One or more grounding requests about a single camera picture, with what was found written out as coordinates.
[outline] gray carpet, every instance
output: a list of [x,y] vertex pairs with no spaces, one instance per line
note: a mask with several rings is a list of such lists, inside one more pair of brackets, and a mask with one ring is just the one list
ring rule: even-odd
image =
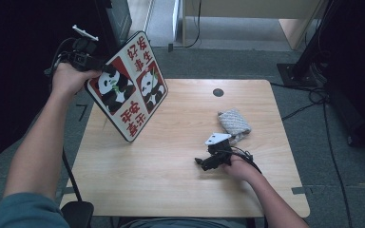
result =
[[[281,79],[276,63],[295,63],[301,54],[295,51],[181,48],[172,52],[166,48],[155,48],[154,52],[165,78],[266,79],[278,84],[281,84]],[[273,90],[281,116],[310,103],[308,92],[281,87],[273,87]],[[82,116],[84,108],[77,105],[87,105],[85,115]],[[66,127],[66,151],[70,163],[76,156],[91,105],[92,100],[82,92],[70,106]],[[348,146],[347,134],[335,109],[329,104],[326,109],[350,219],[353,227],[365,227],[365,148]],[[345,201],[328,146],[322,105],[307,108],[283,123],[311,208],[307,222],[311,227],[349,227]],[[0,155],[0,199],[10,159],[18,145],[19,142]],[[59,192],[66,182],[67,174],[62,172]],[[257,225],[262,227],[261,219],[257,219]],[[109,218],[95,217],[92,226],[110,227]]]

